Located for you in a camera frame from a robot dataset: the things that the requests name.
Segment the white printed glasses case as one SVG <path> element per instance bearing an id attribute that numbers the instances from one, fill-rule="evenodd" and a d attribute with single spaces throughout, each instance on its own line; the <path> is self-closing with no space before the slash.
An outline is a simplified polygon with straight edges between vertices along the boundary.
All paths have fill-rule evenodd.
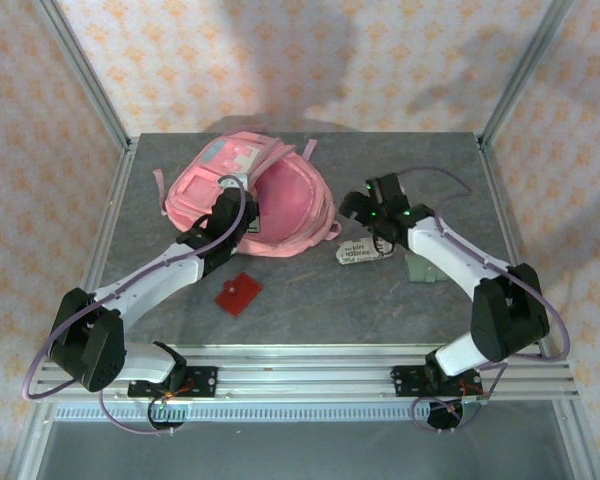
<path id="1" fill-rule="evenodd" d="M 336 259 L 341 265 L 373 262 L 393 255 L 393 246 L 373 237 L 342 242 L 336 251 Z"/>

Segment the pink backpack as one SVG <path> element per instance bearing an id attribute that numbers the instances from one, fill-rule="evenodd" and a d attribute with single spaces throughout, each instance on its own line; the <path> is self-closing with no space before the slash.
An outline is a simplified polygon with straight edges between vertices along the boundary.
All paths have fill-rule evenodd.
<path id="1" fill-rule="evenodd" d="M 241 180 L 259 207 L 259 231 L 246 234 L 238 252 L 287 258 L 341 232 L 332 192 L 310 163 L 316 146 L 308 141 L 299 154 L 279 138 L 242 131 L 213 139 L 169 189 L 162 171 L 153 171 L 161 213 L 184 232 L 209 214 L 221 194 L 219 179 Z"/>

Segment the green wallet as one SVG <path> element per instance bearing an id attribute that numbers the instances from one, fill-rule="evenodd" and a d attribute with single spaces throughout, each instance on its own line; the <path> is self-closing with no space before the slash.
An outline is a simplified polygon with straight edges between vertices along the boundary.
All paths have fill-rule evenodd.
<path id="1" fill-rule="evenodd" d="M 405 253 L 408 278 L 414 283 L 446 281 L 449 276 L 426 258 L 412 252 Z"/>

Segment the red wallet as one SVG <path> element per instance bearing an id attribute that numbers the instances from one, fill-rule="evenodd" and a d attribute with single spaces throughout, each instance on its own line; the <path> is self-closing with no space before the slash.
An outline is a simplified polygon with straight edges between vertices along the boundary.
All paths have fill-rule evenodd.
<path id="1" fill-rule="evenodd" d="M 215 297 L 215 304 L 232 317 L 238 317 L 262 291 L 262 286 L 246 273 L 228 280 Z"/>

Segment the small circuit board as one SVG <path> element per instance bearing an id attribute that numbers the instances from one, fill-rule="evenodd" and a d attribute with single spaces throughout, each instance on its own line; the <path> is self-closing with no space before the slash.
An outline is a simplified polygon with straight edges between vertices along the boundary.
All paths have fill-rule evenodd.
<path id="1" fill-rule="evenodd" d="M 482 395 L 472 395 L 462 397 L 463 419 L 467 420 L 475 415 L 488 400 Z"/>

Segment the grey lower panel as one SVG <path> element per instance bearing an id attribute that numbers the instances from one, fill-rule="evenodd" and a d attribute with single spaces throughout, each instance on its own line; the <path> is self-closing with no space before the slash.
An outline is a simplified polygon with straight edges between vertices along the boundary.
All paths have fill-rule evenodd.
<path id="1" fill-rule="evenodd" d="M 482 419 L 452 435 L 395 423 L 197 424 L 141 437 L 59 423 L 36 480 L 574 480 L 548 429 Z"/>

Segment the aluminium side rail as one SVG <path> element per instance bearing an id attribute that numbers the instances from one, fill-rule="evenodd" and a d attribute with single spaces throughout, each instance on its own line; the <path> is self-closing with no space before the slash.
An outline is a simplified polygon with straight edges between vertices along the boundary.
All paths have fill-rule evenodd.
<path id="1" fill-rule="evenodd" d="M 138 143 L 139 137 L 132 137 L 127 148 L 120 154 L 116 164 L 100 216 L 89 262 L 80 282 L 80 287 L 87 292 L 94 291 L 100 285 Z"/>
<path id="2" fill-rule="evenodd" d="M 520 263 L 520 258 L 518 255 L 518 251 L 514 242 L 514 238 L 512 235 L 512 228 L 507 218 L 505 205 L 499 190 L 498 182 L 496 175 L 494 173 L 494 169 L 490 163 L 490 158 L 488 156 L 488 152 L 485 148 L 479 143 L 476 142 L 478 148 L 478 155 L 480 158 L 480 162 L 482 164 L 484 174 L 487 180 L 487 184 L 489 186 L 489 191 L 491 194 L 491 198 L 494 204 L 494 208 L 496 211 L 496 215 L 498 218 L 498 222 L 500 225 L 500 230 L 504 239 L 504 243 L 507 250 L 507 259 L 511 265 L 517 265 Z"/>

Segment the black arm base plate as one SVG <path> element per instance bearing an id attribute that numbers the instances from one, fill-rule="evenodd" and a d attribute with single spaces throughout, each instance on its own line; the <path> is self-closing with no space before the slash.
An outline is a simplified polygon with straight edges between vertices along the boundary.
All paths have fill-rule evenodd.
<path id="1" fill-rule="evenodd" d="M 432 365 L 399 365 L 391 370 L 390 377 L 398 397 L 462 397 L 484 393 L 481 377 L 473 369 L 449 377 Z"/>
<path id="2" fill-rule="evenodd" d="M 218 368 L 214 366 L 185 366 L 172 372 L 164 381 L 152 383 L 134 380 L 129 383 L 130 398 L 185 399 L 214 398 Z"/>

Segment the aluminium front rail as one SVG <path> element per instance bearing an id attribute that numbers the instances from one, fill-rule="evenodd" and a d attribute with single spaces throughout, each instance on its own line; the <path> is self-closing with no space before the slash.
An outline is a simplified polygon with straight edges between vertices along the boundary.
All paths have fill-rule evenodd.
<path id="1" fill-rule="evenodd" d="M 219 402 L 382 401 L 395 397 L 390 372 L 420 365 L 431 344 L 182 346 L 193 366 L 218 369 Z M 480 373 L 498 401 L 559 400 L 579 395 L 567 362 L 509 360 L 504 373 Z"/>

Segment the aluminium frame post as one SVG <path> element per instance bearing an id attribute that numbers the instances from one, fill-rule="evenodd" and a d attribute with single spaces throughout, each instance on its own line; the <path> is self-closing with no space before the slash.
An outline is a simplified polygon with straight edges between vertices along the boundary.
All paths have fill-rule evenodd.
<path id="1" fill-rule="evenodd" d="M 557 35 L 575 0 L 551 0 L 531 40 L 524 49 L 494 110 L 477 136 L 479 150 L 485 152 L 495 141 L 505 120 L 512 112 L 527 82 L 534 74 L 545 52 Z"/>
<path id="2" fill-rule="evenodd" d="M 80 45 L 59 0 L 31 0 L 31 3 L 56 41 L 108 134 L 121 151 L 126 151 L 131 142 L 130 136 Z"/>

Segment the aluminium frame leg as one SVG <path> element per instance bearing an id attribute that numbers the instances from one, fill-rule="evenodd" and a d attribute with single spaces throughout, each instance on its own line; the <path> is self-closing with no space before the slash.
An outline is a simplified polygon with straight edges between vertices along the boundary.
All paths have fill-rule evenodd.
<path id="1" fill-rule="evenodd" d="M 578 417 L 576 401 L 554 400 L 553 408 L 574 480 L 595 480 L 595 468 Z"/>
<path id="2" fill-rule="evenodd" d="M 16 444 L 7 480 L 36 480 L 53 425 L 52 403 L 33 403 Z"/>

